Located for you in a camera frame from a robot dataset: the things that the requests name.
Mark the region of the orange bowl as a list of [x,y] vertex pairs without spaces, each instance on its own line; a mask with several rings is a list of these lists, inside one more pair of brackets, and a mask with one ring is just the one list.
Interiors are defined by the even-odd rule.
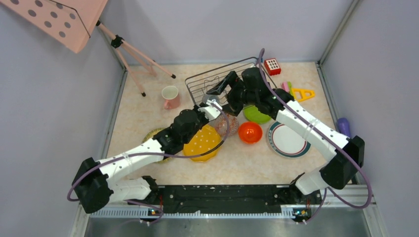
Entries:
[[239,126],[238,135],[242,142],[246,144],[255,144],[263,137],[261,126],[255,122],[244,122]]

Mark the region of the grey mug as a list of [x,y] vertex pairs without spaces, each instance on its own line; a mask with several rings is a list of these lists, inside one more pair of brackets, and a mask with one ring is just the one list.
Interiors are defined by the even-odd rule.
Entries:
[[216,102],[219,104],[219,97],[217,95],[208,95],[205,94],[202,97],[202,103],[206,104],[207,102],[212,103],[212,102]]

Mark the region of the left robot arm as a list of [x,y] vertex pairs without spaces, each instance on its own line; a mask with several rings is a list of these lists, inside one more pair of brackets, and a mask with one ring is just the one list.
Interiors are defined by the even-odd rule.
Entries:
[[142,199],[153,204],[158,190],[149,178],[124,181],[132,172],[167,158],[179,158],[179,152],[206,124],[223,115],[217,102],[206,102],[193,109],[186,109],[175,117],[173,123],[141,145],[117,156],[95,161],[85,159],[67,194],[69,201],[78,201],[88,214],[109,203],[127,199]]

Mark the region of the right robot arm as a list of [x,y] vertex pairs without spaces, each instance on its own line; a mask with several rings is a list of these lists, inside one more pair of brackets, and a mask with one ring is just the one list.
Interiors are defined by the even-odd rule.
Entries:
[[290,198],[295,203],[304,203],[310,193],[332,187],[343,189],[358,172],[356,166],[364,161],[365,142],[359,136],[350,138],[341,134],[312,116],[288,92],[281,88],[273,90],[258,67],[247,68],[238,76],[235,71],[208,89],[208,95],[227,92],[223,110],[237,115],[245,105],[255,105],[260,112],[292,129],[314,146],[326,160],[326,164],[300,175],[293,182]]

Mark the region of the blue red patterned bowl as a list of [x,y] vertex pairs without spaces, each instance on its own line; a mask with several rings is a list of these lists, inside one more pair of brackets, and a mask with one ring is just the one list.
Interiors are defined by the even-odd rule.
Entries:
[[236,117],[232,115],[226,116],[220,115],[213,122],[214,129],[221,137],[224,137],[227,133],[229,136],[236,134],[240,126]]

